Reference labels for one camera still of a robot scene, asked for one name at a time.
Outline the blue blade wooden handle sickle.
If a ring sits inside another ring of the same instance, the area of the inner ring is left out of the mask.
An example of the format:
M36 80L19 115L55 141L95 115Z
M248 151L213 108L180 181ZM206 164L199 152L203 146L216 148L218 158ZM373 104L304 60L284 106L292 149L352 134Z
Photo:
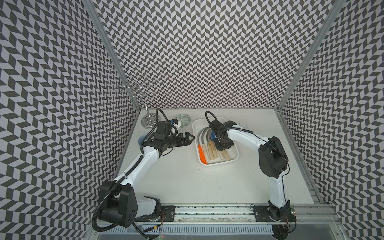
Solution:
M219 151L219 150L216 148L216 145L215 145L215 143L214 143L214 139L215 139L215 138L216 138L216 135L214 134L213 131L211 131L211 142L212 142L211 145L212 145L212 148L215 149L215 151L216 151L217 155L219 156L219 158L220 158L221 160L224 160L225 157L224 157L223 152Z

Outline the white plastic storage box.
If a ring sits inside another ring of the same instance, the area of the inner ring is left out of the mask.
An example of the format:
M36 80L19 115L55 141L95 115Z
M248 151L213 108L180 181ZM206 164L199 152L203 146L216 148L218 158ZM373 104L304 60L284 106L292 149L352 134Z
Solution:
M196 150L197 150L197 154L198 154L198 161L201 165L203 165L201 162L200 162L200 158L199 158L199 152L198 152L198 142L197 142L197 139L198 139L198 133L201 129L203 128L206 128L208 127L209 128L209 123L208 121L203 118L203 119L199 119L199 120L195 120L193 121L192 123L192 128L193 128L193 135L196 137L195 138L195 145L196 145ZM218 166L218 165L223 165L223 164L228 164L228 163L232 163L234 161L236 161L238 158L239 158L239 151L238 151L238 148L237 146L234 144L231 148L227 149L226 150L229 154L229 157L231 158L230 161L226 161L226 159L224 160L221 160L219 158L219 156L210 161L207 165L203 165L204 167L213 167L213 166Z

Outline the orange handle small sickle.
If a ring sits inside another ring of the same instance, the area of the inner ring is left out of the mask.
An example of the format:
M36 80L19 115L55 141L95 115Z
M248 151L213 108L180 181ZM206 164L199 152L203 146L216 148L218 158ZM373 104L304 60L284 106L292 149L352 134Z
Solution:
M198 142L198 152L199 152L199 158L200 158L200 162L203 164L203 165L207 165L207 160L206 160L206 157L205 157L205 154L204 154L204 151L203 151L203 148L202 148L202 145L201 145L201 135L203 133L203 131L205 130L206 128L203 128L199 131L198 133L198 139L197 139L197 142Z

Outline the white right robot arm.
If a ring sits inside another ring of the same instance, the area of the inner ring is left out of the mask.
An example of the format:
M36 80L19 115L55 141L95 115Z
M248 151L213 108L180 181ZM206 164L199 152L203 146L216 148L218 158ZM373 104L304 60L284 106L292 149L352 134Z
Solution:
M209 127L216 136L214 144L218 150L227 150L236 141L258 153L260 169L269 178L268 210L270 219L274 222L281 221L290 207L284 187L284 176L289 174L290 167L280 139L261 137L251 130L240 127L233 121L221 123L218 120L213 120L209 122Z

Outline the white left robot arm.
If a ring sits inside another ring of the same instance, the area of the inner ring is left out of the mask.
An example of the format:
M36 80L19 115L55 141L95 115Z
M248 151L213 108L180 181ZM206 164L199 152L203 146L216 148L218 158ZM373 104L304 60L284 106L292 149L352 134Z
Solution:
M140 142L136 159L114 180L101 185L91 220L95 231L106 232L117 226L127 228L136 220L157 221L161 217L160 199L145 196L139 201L134 187L166 150L189 146L195 139L190 133L179 132L181 121L168 118L159 121L162 113L156 109L155 125Z

